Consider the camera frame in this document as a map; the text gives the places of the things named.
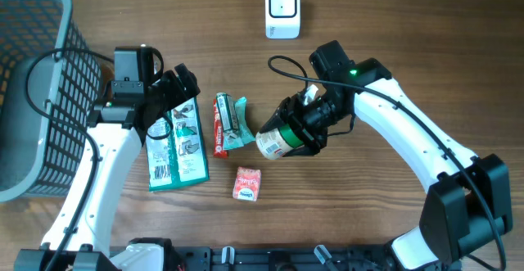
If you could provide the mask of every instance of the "white camera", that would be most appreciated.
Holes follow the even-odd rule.
[[[300,32],[300,0],[265,0],[265,35],[296,38]]]

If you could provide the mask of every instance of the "red wrapper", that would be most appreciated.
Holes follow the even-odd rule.
[[[259,197],[261,172],[259,169],[238,167],[233,198],[242,201],[256,201]]]
[[[224,150],[224,129],[220,122],[219,108],[216,106],[216,99],[213,100],[213,109],[215,110],[215,149],[213,156],[219,158],[228,158],[228,152]]]

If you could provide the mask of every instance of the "plastic basket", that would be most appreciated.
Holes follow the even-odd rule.
[[[84,137],[32,111],[23,91],[38,54],[54,47],[88,48],[72,11],[71,0],[0,0],[0,201],[64,196],[75,177]],[[101,77],[94,57],[59,53],[37,64],[29,94],[48,114],[85,127]]]

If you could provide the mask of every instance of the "label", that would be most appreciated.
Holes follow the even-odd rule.
[[[231,115],[231,125],[233,126],[234,130],[238,130],[238,118],[237,118],[237,111],[235,110],[235,102],[233,102],[233,99],[229,95],[228,95],[228,104],[229,104],[229,114]]]
[[[243,188],[238,193],[237,199],[243,200],[243,201],[253,201],[255,199],[255,194],[253,191],[249,188]]]
[[[206,177],[206,155],[202,150],[198,128],[195,98],[189,99],[172,110],[175,128],[174,144],[177,154],[180,182],[189,182]]]
[[[220,119],[222,120],[222,127],[224,130],[231,129],[231,122],[229,120],[228,108],[226,106],[226,99],[224,96],[217,96],[217,102],[219,104]]]
[[[166,126],[165,120],[159,119],[149,128],[149,134],[151,136],[165,135],[168,132]],[[147,138],[146,143],[150,186],[158,187],[171,184],[173,180],[169,162],[169,139],[151,140]]]
[[[279,159],[293,150],[293,147],[289,146],[282,138],[278,129],[273,129],[267,133],[257,133],[255,140],[262,155],[269,160]]]

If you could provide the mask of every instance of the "wood grain surface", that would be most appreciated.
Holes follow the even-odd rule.
[[[168,237],[176,246],[345,246],[384,243],[418,224],[425,194],[411,169],[365,123],[329,140],[316,157],[265,160],[254,143],[228,160],[212,157],[212,99],[246,96],[256,132],[303,83],[267,67],[272,55],[308,64],[337,39],[356,61],[382,62],[451,137],[509,167],[513,231],[503,237],[508,269],[524,269],[524,0],[302,0],[300,37],[264,36],[264,0],[74,0],[74,19],[92,50],[147,43],[173,67],[196,74],[210,181],[148,192],[146,149],[120,199],[112,245]],[[297,72],[289,65],[285,70]],[[345,130],[342,121],[332,131]],[[256,203],[232,199],[238,166],[262,170]],[[38,247],[63,200],[0,204],[0,270],[20,248]],[[494,243],[476,253],[498,264]],[[465,269],[480,270],[464,260]]]

